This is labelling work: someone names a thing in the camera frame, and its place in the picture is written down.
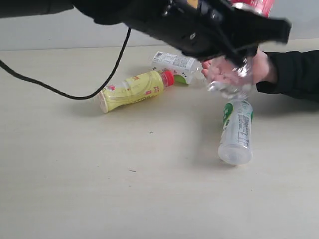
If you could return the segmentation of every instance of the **barcode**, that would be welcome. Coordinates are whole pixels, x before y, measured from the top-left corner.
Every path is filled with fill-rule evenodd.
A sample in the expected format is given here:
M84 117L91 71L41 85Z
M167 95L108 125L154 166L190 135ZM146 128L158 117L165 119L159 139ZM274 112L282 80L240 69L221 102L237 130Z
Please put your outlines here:
M153 58L153 61L159 61L162 55L163 55L162 52L158 52L158 53L155 55L155 57Z
M177 56L173 62L173 66L186 68L188 62L189 62L189 58L183 57L183 56Z
M244 115L238 115L239 128L238 128L238 143L244 147L249 146L249 118Z

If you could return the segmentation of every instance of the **black cable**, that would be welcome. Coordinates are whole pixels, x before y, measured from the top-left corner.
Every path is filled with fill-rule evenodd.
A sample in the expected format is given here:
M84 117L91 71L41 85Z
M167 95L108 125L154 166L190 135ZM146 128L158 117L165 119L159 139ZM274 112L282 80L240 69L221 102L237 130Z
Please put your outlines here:
M72 95L69 95L67 93L64 93L60 90L57 90L55 88L53 88L52 86L50 85L47 85L46 83L43 83L41 81L38 81L36 79L32 79L32 78L29 78L27 76L23 76L19 73L17 73L16 71L14 71L13 69L11 69L8 65L6 65L3 61L0 60L0 67L3 68L5 71L7 71L10 75L20 79L20 80L23 80L23 81L27 81L27 82L30 82L30 83L33 83L33 84L36 84L36 85L39 85L39 86L42 86L50 91L53 91L54 93L57 93L58 95L61 95L61 96L64 96L66 98L69 98L69 99L72 99L72 100L88 100L90 98L93 98L95 97L101 90L103 90L103 88L109 83L109 81L111 80L111 78L114 76L119 64L120 64L120 61L121 61L121 58L123 56L123 53L124 53L124 50L126 48L126 45L129 41L129 38L130 38L130 35L131 35L131 31L132 29L129 28L128 29L128 33L126 35L126 38L125 38L125 41L123 43L123 46L122 46L122 49L120 51L120 54L118 56L118 59L115 63L115 66L112 70L112 72L110 73L109 77L107 78L107 80L103 83L103 85L97 89L94 93L88 95L88 96L72 96Z

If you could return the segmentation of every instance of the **black jacket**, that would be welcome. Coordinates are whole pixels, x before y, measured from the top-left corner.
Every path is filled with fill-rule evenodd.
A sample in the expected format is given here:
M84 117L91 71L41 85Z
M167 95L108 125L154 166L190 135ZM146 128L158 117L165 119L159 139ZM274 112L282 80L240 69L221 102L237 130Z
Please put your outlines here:
M277 68L278 83L260 82L259 92L319 102L319 51L267 54Z

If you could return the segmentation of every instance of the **red can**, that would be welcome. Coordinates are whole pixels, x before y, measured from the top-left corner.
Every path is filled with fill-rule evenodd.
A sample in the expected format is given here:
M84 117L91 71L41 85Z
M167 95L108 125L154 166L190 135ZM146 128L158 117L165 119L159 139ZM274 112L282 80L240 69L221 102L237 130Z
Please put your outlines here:
M269 16L275 0L231 0L231 2L236 8L250 9L261 15Z

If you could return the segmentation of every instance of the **plastic bottle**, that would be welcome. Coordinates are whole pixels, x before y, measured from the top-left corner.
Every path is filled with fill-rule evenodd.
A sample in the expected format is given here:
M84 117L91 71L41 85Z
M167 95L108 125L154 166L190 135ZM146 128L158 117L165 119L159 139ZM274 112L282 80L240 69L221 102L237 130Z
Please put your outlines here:
M170 70L174 74L175 81L188 85L194 79L204 79L201 63L196 59L161 51L152 58L152 70L159 72Z
M118 85L108 85L96 97L104 113L161 94L165 87L174 84L171 71L150 71L127 78Z
M268 16L275 0L232 0L233 6ZM227 99L246 99L253 89L253 57L243 67L235 67L224 56L212 59L208 71L208 90L219 91Z
M252 159L251 123L253 108L246 100L231 100L224 108L223 133L218 148L219 157L233 165Z

